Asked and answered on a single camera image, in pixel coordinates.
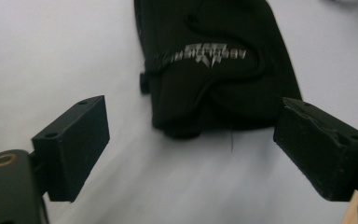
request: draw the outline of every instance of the white table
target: white table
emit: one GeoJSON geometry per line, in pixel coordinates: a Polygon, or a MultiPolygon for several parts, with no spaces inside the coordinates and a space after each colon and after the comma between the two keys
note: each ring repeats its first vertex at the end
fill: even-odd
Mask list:
{"type": "MultiPolygon", "coordinates": [[[[358,129],[358,1],[270,0],[304,100],[358,129]]],[[[273,129],[174,141],[151,126],[133,2],[0,1],[0,151],[105,95],[111,140],[53,224],[340,223],[272,141],[273,129]]]]}

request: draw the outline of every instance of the white logo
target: white logo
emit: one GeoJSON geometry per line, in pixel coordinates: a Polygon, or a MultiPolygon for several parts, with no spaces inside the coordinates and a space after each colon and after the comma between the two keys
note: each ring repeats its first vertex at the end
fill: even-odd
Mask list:
{"type": "Polygon", "coordinates": [[[174,53],[171,63],[194,58],[197,63],[203,62],[208,68],[213,68],[215,63],[221,63],[223,59],[245,59],[245,56],[246,49],[228,49],[227,44],[192,44],[174,53]]]}

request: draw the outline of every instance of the wooden edge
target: wooden edge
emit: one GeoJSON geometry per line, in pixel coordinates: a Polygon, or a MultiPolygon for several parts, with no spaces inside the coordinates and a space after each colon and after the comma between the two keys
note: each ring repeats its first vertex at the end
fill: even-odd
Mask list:
{"type": "Polygon", "coordinates": [[[342,224],[358,224],[358,191],[353,193],[350,206],[342,220],[342,224]]]}

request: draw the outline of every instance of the dark object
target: dark object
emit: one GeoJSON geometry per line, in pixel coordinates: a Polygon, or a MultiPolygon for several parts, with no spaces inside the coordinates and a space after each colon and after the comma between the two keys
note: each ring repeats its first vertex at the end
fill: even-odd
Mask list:
{"type": "Polygon", "coordinates": [[[76,199],[109,142],[103,96],[72,106],[33,142],[32,154],[0,153],[0,224],[48,223],[46,191],[52,201],[76,199]]]}
{"type": "Polygon", "coordinates": [[[350,125],[283,98],[274,141],[326,200],[348,202],[358,189],[358,131],[350,125]]]}
{"type": "Polygon", "coordinates": [[[275,124],[280,97],[301,99],[264,0],[134,0],[153,126],[176,138],[275,124]]]}

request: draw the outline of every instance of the black fabric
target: black fabric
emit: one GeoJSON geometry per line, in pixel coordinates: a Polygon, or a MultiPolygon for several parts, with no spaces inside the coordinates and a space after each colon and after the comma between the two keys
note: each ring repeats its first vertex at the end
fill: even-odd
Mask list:
{"type": "Polygon", "coordinates": [[[154,127],[172,137],[274,125],[281,97],[301,99],[264,0],[135,0],[154,127]]]}

